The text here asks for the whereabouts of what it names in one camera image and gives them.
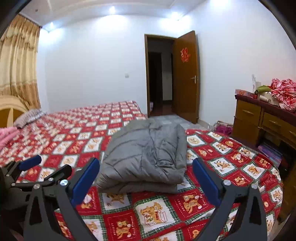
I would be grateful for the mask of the grey puffer jacket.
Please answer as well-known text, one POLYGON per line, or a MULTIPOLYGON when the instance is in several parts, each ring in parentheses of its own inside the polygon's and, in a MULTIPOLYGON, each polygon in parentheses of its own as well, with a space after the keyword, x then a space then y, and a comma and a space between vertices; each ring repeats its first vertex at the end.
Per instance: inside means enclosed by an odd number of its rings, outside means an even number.
POLYGON ((132 120, 113 134, 95 185, 101 193, 177 193, 187 170, 186 155, 181 125, 132 120))

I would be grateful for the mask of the magenta clothes pile on floor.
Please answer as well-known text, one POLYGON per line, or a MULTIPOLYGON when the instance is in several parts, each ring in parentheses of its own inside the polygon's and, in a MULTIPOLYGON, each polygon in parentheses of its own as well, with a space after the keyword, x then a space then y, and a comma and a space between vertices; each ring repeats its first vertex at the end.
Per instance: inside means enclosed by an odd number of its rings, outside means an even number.
POLYGON ((219 120, 214 124, 213 131, 230 136, 233 131, 233 125, 219 120))

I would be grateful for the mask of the pink folded blanket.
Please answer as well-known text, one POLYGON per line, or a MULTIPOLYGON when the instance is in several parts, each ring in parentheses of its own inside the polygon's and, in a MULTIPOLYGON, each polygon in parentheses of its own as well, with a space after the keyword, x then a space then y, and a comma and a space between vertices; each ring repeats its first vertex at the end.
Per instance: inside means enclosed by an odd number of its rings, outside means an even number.
POLYGON ((0 150, 2 150, 20 131, 16 127, 0 129, 0 150))

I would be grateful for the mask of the red patchwork bear bedspread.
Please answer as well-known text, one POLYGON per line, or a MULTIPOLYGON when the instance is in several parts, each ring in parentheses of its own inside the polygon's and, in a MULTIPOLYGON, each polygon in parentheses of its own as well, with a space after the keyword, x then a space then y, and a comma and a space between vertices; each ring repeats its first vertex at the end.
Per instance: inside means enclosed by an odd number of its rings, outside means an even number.
POLYGON ((1 240, 266 240, 282 200, 264 155, 131 100, 1 128, 1 240))

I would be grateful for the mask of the striped grey pillow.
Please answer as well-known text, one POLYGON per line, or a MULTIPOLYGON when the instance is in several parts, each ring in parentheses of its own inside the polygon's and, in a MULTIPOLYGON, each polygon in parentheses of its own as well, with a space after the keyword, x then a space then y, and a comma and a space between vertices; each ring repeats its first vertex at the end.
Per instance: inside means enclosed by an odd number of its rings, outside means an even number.
POLYGON ((47 113, 41 109, 30 109, 29 111, 21 114, 15 121, 14 127, 23 128, 29 123, 36 121, 37 119, 43 117, 47 113))

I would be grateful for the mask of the cream wooden headboard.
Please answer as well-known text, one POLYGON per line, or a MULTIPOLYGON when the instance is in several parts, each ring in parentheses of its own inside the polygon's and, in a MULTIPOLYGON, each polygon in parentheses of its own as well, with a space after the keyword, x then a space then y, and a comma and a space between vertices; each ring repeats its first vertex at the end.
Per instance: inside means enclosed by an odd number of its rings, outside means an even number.
POLYGON ((13 126, 14 121, 29 110, 29 105, 20 97, 1 95, 0 110, 0 128, 7 128, 13 126))

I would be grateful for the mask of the brown wooden dresser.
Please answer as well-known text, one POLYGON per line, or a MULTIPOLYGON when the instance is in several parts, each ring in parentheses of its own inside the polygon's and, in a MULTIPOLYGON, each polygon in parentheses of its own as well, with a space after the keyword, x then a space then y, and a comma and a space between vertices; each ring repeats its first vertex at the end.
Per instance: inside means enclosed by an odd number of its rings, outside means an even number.
POLYGON ((283 203, 278 220, 283 222, 295 210, 295 113, 243 95, 235 99, 231 137, 255 150, 266 144, 281 154, 283 203))

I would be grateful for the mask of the beige patterned curtain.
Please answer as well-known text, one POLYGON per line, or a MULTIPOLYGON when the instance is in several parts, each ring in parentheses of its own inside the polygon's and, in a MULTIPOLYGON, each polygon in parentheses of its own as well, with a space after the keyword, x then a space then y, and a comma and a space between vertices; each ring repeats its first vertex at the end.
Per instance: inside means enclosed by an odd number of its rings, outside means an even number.
POLYGON ((1 95, 40 108, 37 87, 37 53, 41 27, 17 15, 1 37, 1 95))

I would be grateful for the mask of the red flat box on dresser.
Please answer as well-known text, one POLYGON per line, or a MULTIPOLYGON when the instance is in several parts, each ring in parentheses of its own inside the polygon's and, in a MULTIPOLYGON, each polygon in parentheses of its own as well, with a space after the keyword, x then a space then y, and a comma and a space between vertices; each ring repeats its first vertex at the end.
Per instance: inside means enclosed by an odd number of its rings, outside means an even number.
POLYGON ((242 96, 250 97, 250 98, 253 98, 253 99, 257 99, 256 94, 254 94, 252 92, 249 92, 249 91, 246 91, 246 90, 242 90, 242 89, 236 89, 235 90, 235 95, 242 95, 242 96))

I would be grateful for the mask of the green bag on dresser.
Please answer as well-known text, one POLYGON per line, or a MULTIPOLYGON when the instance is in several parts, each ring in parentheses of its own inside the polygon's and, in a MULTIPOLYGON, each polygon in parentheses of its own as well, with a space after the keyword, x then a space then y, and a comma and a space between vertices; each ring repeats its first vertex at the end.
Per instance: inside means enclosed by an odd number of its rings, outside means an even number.
POLYGON ((256 88, 254 94, 261 94, 261 93, 270 92, 270 91, 271 91, 271 88, 269 86, 262 85, 256 88))

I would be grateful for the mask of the brown wooden door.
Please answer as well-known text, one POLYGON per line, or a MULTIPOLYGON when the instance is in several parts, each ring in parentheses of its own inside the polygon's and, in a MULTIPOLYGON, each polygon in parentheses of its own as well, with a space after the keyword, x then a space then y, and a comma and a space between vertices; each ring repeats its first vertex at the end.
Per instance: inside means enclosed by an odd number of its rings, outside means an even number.
POLYGON ((199 113, 199 62, 195 31, 174 40, 173 54, 173 109, 183 119, 197 123, 199 113), (180 51, 187 47, 189 62, 182 63, 180 51))

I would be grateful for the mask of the red double happiness sticker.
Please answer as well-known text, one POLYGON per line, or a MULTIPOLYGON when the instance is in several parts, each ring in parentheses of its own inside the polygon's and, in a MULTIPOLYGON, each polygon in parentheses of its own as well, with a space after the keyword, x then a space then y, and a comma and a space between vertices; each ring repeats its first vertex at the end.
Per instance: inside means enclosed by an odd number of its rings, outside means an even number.
POLYGON ((190 58, 191 54, 189 53, 187 47, 183 48, 180 51, 180 54, 181 54, 181 61, 182 61, 182 63, 189 62, 189 58, 190 58))

